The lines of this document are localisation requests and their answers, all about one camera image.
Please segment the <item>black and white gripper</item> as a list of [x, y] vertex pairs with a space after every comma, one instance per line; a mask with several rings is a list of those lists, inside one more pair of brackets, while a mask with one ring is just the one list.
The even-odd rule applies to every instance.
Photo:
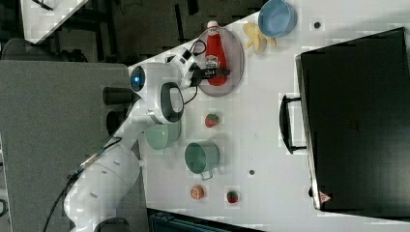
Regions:
[[185, 47], [178, 47], [173, 54], [165, 58], [165, 62], [179, 68], [181, 72], [180, 87], [182, 89], [198, 86], [201, 79], [230, 75], [230, 70], [223, 68], [200, 70], [198, 60], [193, 53]]

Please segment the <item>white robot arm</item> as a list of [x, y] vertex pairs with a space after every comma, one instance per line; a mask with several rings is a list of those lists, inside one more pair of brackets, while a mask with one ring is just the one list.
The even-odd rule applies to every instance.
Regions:
[[217, 65], [200, 68], [195, 54], [186, 48], [165, 62], [132, 69], [130, 87], [139, 99], [107, 144], [83, 162], [68, 182], [64, 210], [73, 223], [70, 232], [131, 232], [116, 211], [143, 164], [132, 151], [133, 145], [152, 126], [181, 120], [184, 89], [229, 74], [229, 69]]

